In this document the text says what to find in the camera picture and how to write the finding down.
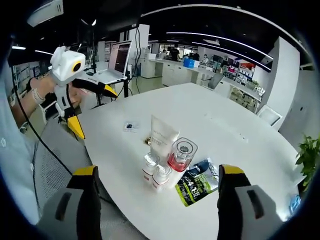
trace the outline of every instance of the green leaves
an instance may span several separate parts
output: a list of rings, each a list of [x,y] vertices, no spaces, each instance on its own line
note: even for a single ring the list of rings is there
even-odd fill
[[[303,186],[306,187],[304,191],[308,189],[308,185],[312,180],[316,166],[320,163],[320,135],[318,139],[312,139],[311,136],[303,135],[304,141],[298,146],[300,152],[297,154],[298,160],[296,165],[303,164],[303,169],[301,173],[306,176],[303,180]]]

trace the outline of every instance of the computer monitor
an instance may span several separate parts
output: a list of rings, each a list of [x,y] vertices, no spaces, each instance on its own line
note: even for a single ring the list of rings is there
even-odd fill
[[[125,76],[128,65],[129,52],[131,48],[131,42],[131,40],[123,41],[112,45],[108,71],[116,71]]]

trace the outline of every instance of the ceiling light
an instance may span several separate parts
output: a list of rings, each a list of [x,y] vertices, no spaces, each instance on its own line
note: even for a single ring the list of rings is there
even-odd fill
[[[238,55],[240,55],[240,56],[242,56],[242,57],[245,57],[245,58],[247,58],[247,59],[250,59],[251,61],[255,62],[256,64],[258,64],[258,65],[260,65],[260,66],[268,69],[269,71],[271,71],[270,68],[268,68],[267,66],[263,65],[262,63],[260,63],[260,62],[258,62],[258,61],[256,61],[256,60],[253,60],[253,59],[250,58],[250,57],[247,57],[247,56],[245,56],[245,55],[242,55],[242,54],[240,54],[240,53],[237,53],[237,52],[235,52],[235,51],[231,51],[231,50],[229,50],[229,49],[225,49],[225,48],[222,48],[222,47],[219,47],[219,46],[204,44],[204,43],[200,43],[200,42],[194,42],[194,41],[193,41],[192,43],[193,43],[193,44],[199,44],[199,45],[205,45],[205,46],[209,46],[209,47],[213,47],[213,48],[225,50],[225,51],[228,51],[228,52],[230,52],[230,53],[238,54]]]
[[[24,46],[12,46],[12,49],[25,50],[26,48]]]
[[[46,51],[35,50],[35,52],[37,52],[37,53],[42,53],[42,54],[49,54],[49,55],[53,55],[53,53],[46,52]]]
[[[235,41],[235,40],[232,40],[232,39],[229,39],[229,38],[225,38],[225,37],[222,37],[222,36],[215,36],[215,35],[209,35],[209,34],[203,34],[203,33],[196,33],[196,32],[182,32],[182,31],[179,31],[179,32],[167,32],[167,34],[192,34],[192,35],[200,35],[200,36],[207,36],[207,37],[212,37],[212,38],[217,38],[217,39],[223,39],[223,40],[228,40],[228,41],[231,41],[231,42],[234,42],[234,43],[237,43],[237,44],[241,44],[243,46],[246,46],[247,48],[250,48],[250,49],[253,49],[263,55],[265,55],[266,57],[270,58],[270,59],[274,59],[272,56],[269,56],[268,54],[264,53],[263,51],[260,51],[252,46],[249,46],[247,44],[244,44],[242,42],[239,42],[239,41]]]

